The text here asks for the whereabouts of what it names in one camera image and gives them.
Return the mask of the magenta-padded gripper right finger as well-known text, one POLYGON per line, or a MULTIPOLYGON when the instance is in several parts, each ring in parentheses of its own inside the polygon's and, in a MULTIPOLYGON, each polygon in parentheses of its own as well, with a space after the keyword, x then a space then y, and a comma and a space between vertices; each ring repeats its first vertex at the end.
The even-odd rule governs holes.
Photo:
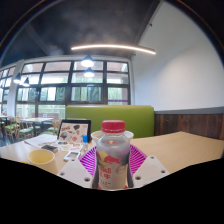
POLYGON ((130 146, 128 187, 140 188, 167 176, 169 172, 154 156, 147 156, 136 146, 130 146))

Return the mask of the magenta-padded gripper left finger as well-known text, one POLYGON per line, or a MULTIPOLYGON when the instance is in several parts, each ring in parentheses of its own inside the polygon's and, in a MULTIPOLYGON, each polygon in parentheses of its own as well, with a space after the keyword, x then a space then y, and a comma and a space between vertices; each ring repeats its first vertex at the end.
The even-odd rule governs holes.
POLYGON ((59 171, 58 176, 84 188, 96 188, 96 147, 89 149, 83 155, 71 151, 65 157, 65 166, 59 171))

